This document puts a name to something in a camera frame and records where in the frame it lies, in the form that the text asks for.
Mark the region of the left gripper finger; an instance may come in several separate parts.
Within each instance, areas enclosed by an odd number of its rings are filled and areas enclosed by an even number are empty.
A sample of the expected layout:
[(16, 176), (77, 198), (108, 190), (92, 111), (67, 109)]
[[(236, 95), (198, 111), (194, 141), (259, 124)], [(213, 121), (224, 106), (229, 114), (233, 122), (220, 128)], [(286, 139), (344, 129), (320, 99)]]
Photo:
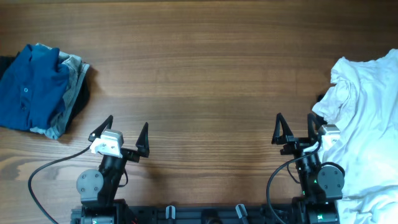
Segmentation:
[(149, 124), (146, 122), (136, 142), (139, 153), (149, 153)]
[(113, 115), (109, 115), (105, 121), (90, 133), (88, 140), (93, 142), (96, 138), (100, 138), (105, 129), (111, 129), (113, 124)]

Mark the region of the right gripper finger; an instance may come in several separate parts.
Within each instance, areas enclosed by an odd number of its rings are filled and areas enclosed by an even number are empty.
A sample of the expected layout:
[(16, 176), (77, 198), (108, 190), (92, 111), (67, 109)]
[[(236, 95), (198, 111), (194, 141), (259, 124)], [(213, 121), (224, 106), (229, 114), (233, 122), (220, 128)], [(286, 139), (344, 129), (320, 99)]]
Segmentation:
[(317, 131), (323, 125), (323, 117), (319, 115), (314, 115), (313, 113), (309, 113), (307, 115), (307, 124), (308, 124), (308, 136), (311, 139), (317, 139), (318, 134)]
[(293, 132), (290, 130), (285, 118), (281, 113), (276, 115), (275, 129), (271, 144), (287, 144), (294, 140)]

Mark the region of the white polo shirt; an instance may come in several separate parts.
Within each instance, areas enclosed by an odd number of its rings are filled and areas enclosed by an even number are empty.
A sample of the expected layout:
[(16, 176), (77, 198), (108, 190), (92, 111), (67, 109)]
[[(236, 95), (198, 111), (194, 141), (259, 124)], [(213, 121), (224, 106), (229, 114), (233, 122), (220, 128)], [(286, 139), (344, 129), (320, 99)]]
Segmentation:
[(340, 58), (321, 100), (340, 139), (323, 161), (345, 170), (341, 223), (397, 223), (397, 50), (368, 62)]

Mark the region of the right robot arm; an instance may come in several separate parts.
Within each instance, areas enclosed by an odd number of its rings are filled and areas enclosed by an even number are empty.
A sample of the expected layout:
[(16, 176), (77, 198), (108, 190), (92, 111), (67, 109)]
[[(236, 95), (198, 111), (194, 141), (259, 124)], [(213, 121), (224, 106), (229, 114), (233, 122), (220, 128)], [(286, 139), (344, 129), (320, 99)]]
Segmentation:
[[(345, 170), (334, 162), (322, 162), (319, 152), (323, 144), (332, 146), (340, 138), (334, 124), (320, 124), (314, 114), (307, 115), (305, 138), (296, 138), (281, 113), (276, 115), (272, 144), (282, 145), (281, 155), (294, 158), (280, 165), (271, 174), (266, 186), (267, 206), (278, 223), (339, 223), (336, 201), (343, 198)], [(294, 197), (288, 217), (276, 212), (271, 203), (274, 177), (294, 163), (302, 196)]]

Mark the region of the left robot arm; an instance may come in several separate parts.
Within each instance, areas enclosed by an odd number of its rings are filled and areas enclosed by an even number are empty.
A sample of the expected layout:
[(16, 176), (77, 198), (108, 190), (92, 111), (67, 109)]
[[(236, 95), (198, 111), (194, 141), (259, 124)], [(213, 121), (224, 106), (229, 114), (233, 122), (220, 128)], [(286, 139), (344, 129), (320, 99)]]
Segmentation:
[(138, 223), (138, 218), (124, 199), (115, 199), (116, 192), (123, 187), (120, 183), (127, 174), (126, 163), (139, 162), (148, 157), (149, 124), (145, 123), (136, 142), (136, 150), (123, 147), (124, 138), (120, 131), (113, 130), (113, 116), (109, 116), (90, 133), (89, 150), (101, 154), (98, 169), (88, 169), (77, 178), (76, 189), (80, 193), (81, 208), (72, 211), (71, 223), (117, 224)]

